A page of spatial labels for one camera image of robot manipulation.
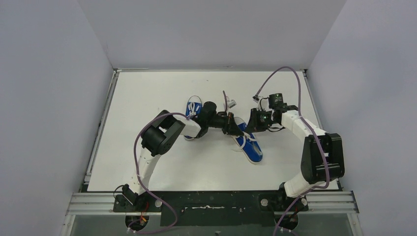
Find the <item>blue sneaker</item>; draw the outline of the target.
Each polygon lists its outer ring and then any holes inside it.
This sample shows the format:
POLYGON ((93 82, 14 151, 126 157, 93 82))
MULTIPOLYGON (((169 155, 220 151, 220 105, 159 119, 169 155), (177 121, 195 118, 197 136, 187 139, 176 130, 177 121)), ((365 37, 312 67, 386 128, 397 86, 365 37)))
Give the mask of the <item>blue sneaker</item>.
MULTIPOLYGON (((189 99, 188 99, 188 101, 187 101, 187 103, 188 102, 199 102, 199 103, 201 103, 202 104, 202 107, 203 107, 203 103, 202 103, 202 100, 201 100, 201 98, 199 97, 199 96, 197 96, 197 95, 193 95, 193 96, 191 96, 189 99)), ((198 136, 198 134, 199 134, 199 132, 201 131, 201 126, 199 125, 199 128, 197 129, 197 123, 195 122, 195 118, 196 118, 196 116, 193 116, 193 117, 188 117, 189 118, 189 120, 190 121, 193 121, 193 124, 191 125, 191 130, 192 131, 194 131, 194 133, 193 133, 193 135, 192 136, 187 136, 187 135, 184 135, 184 138, 185 138, 185 140, 187 140, 187 141, 192 141, 192 140, 194 140, 194 139, 196 139, 197 138, 197 136, 198 136)))
MULTIPOLYGON (((244 122, 243 124, 239 125, 239 127, 242 130, 245 130, 247 124, 246 122, 244 122)), ((242 144, 243 139, 242 138, 238 138, 237 139, 239 144, 242 144)), ((256 142, 252 142, 249 141, 246 143, 245 147, 243 148, 244 155, 246 156, 246 158, 248 159, 248 161, 252 164, 259 164, 261 163, 262 159, 263 159, 263 152, 258 144, 258 141, 256 142)))

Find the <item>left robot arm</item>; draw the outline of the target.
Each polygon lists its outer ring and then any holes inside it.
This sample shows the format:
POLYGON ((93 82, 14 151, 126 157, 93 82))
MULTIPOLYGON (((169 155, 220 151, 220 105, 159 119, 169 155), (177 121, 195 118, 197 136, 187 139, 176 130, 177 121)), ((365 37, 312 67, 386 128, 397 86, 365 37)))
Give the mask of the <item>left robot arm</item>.
POLYGON ((244 132, 238 127, 234 114, 218 112, 213 102, 204 104, 189 102, 186 113, 161 111, 138 134, 134 142, 135 174, 138 189, 131 190, 128 184, 122 187, 122 196, 134 210, 145 205, 145 195, 149 192, 149 181, 160 157, 166 154, 179 136, 200 138, 209 128, 221 129, 229 136, 242 136, 244 132))

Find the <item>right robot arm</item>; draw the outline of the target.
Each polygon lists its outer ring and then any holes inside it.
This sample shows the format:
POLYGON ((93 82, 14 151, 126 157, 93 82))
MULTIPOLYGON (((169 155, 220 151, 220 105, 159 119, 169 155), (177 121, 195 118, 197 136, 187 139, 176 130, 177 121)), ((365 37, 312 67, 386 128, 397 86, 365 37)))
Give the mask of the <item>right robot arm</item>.
POLYGON ((312 190, 326 189, 330 182, 344 176, 344 154, 341 136, 328 133, 306 119, 299 105, 289 105, 280 93, 267 98, 268 110, 261 107, 250 111, 245 132, 264 132, 274 124, 291 131, 303 143, 300 172, 281 183, 277 205, 291 209, 312 190))

